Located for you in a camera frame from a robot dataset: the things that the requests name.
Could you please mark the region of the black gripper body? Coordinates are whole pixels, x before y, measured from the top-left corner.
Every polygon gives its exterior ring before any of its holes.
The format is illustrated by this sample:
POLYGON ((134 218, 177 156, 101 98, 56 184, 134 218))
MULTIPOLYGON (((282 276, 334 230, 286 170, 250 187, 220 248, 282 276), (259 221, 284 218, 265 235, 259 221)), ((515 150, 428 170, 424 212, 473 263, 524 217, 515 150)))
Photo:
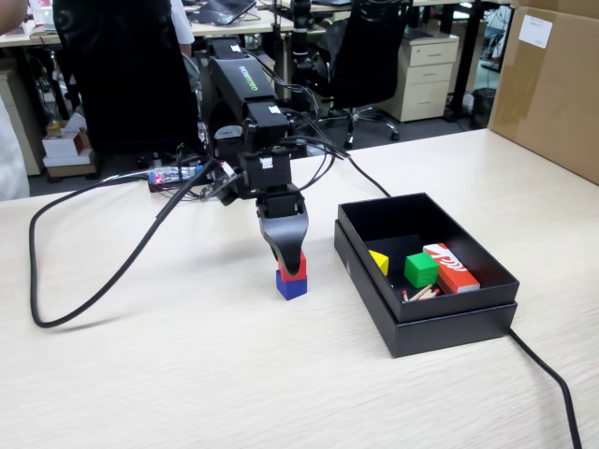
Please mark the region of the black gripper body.
POLYGON ((238 195, 256 202, 261 220, 307 220, 304 197, 292 182, 289 152, 242 152, 238 195))

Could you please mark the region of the curved black gripper finger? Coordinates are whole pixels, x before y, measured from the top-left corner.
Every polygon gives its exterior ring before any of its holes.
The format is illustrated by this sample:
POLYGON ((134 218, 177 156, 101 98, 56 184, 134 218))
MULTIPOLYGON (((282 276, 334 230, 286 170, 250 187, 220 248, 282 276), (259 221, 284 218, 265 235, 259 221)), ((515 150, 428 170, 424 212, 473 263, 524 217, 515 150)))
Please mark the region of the curved black gripper finger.
POLYGON ((307 234, 307 215, 279 218, 260 218, 260 229, 264 240, 270 245, 276 258, 283 263, 289 275, 300 272, 302 243, 307 234))

